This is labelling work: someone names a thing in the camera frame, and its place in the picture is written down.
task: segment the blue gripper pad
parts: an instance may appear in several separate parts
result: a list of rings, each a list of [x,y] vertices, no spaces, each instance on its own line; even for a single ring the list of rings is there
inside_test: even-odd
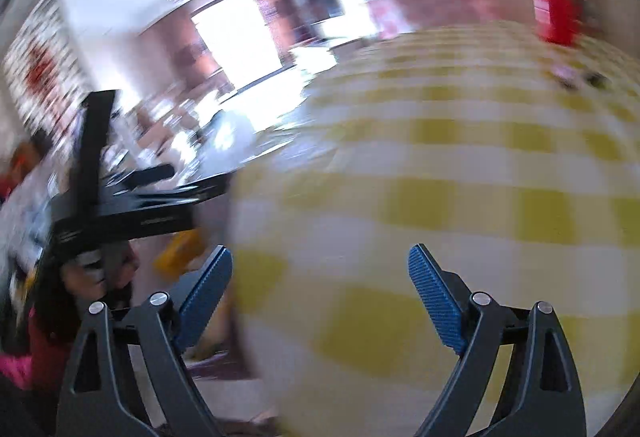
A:
[[[462,335],[462,310],[442,278],[443,271],[424,245],[409,251],[409,276],[427,309],[442,343],[458,356],[466,349]]]
[[[232,268],[231,252],[219,245],[199,270],[183,275],[169,292],[180,318],[174,337],[180,353],[200,339],[231,279]]]

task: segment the yellow and white tablecloth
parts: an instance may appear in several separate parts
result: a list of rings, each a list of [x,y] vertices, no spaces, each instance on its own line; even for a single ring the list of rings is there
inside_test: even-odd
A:
[[[234,280],[292,435],[409,437],[433,406],[456,356],[407,275],[418,242],[503,305],[554,305],[591,435],[619,404],[640,370],[640,65],[578,43],[508,22],[403,35],[265,134],[235,189]],[[568,91],[556,64],[609,89]]]

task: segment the red bottle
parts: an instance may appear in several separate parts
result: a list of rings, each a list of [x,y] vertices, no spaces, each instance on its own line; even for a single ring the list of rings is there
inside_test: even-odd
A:
[[[547,42],[570,46],[578,32],[572,0],[534,0],[538,35]]]

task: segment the silver screw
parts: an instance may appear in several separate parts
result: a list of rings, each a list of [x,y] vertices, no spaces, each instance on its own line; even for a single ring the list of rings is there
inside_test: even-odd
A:
[[[167,295],[167,293],[157,292],[149,298],[149,303],[158,307],[159,305],[163,305],[167,300],[169,300],[169,295]]]
[[[478,305],[489,305],[491,303],[491,297],[485,292],[477,292],[473,296],[474,302]]]
[[[98,314],[98,312],[102,312],[102,309],[104,309],[104,303],[102,302],[93,302],[89,306],[89,312],[91,314]]]
[[[551,314],[554,308],[549,302],[538,302],[538,310],[544,314]]]

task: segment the ribbed blue pad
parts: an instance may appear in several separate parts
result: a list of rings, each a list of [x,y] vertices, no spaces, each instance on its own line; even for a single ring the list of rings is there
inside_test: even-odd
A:
[[[225,249],[204,271],[182,303],[180,332],[174,338],[181,353],[198,343],[231,279],[232,268],[231,253]]]
[[[409,276],[427,309],[438,336],[458,356],[466,348],[462,337],[462,311],[453,299],[432,262],[419,245],[409,251]]]

